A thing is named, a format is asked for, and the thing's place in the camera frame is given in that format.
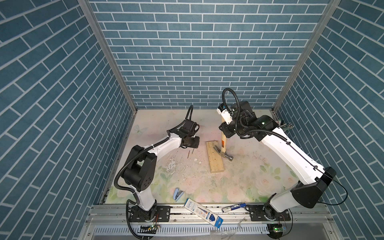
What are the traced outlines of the wooden claw hammer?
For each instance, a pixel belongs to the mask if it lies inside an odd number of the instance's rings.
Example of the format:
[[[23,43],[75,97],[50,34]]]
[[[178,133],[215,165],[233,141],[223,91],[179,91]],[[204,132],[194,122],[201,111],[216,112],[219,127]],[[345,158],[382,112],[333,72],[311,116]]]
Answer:
[[[233,156],[230,156],[228,153],[227,153],[227,137],[226,135],[224,134],[224,132],[221,130],[221,146],[218,147],[216,145],[214,145],[214,150],[222,157],[222,158],[225,158],[227,160],[229,160],[230,162],[233,161],[234,157]]]

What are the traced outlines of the wooden plank with nails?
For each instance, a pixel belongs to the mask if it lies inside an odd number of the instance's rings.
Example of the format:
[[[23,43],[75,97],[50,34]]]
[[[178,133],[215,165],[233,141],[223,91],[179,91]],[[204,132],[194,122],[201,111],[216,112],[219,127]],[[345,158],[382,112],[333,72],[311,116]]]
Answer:
[[[208,159],[210,165],[210,171],[212,174],[224,172],[224,163],[220,150],[217,146],[217,141],[208,141],[206,142]]]

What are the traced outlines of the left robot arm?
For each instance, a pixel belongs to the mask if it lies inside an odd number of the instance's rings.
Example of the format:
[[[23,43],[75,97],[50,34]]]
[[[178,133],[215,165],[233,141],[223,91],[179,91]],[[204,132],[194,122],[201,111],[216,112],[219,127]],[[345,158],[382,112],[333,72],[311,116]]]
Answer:
[[[139,209],[148,212],[157,203],[150,188],[157,161],[178,148],[198,148],[200,138],[196,133],[200,125],[192,121],[193,109],[194,106],[191,105],[185,119],[167,130],[165,138],[147,147],[134,146],[126,162],[116,173],[114,187],[117,190],[131,192]]]

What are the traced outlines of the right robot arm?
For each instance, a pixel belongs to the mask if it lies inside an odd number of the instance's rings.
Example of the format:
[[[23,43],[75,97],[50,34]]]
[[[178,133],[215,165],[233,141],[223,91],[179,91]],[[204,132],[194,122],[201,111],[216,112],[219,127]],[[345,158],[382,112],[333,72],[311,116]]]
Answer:
[[[321,197],[331,183],[337,183],[336,171],[325,168],[310,158],[271,117],[257,117],[247,101],[240,101],[235,91],[225,88],[218,113],[223,119],[219,129],[227,139],[255,138],[276,153],[298,177],[298,183],[280,194],[273,194],[264,204],[264,212],[271,217],[302,206],[312,209],[321,203]]]

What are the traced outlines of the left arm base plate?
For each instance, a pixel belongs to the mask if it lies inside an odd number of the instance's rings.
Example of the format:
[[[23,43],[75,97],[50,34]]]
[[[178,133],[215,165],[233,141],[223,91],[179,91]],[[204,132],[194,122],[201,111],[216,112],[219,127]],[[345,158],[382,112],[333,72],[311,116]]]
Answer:
[[[130,222],[169,222],[171,215],[170,206],[153,206],[149,211],[144,211],[139,206],[133,206],[128,211]]]

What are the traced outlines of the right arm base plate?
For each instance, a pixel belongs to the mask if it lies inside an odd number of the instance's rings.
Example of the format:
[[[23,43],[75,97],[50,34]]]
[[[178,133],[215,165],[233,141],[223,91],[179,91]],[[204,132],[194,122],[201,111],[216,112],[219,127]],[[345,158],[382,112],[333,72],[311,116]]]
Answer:
[[[252,222],[290,221],[292,219],[288,210],[278,213],[265,205],[246,205],[245,209],[249,212]]]

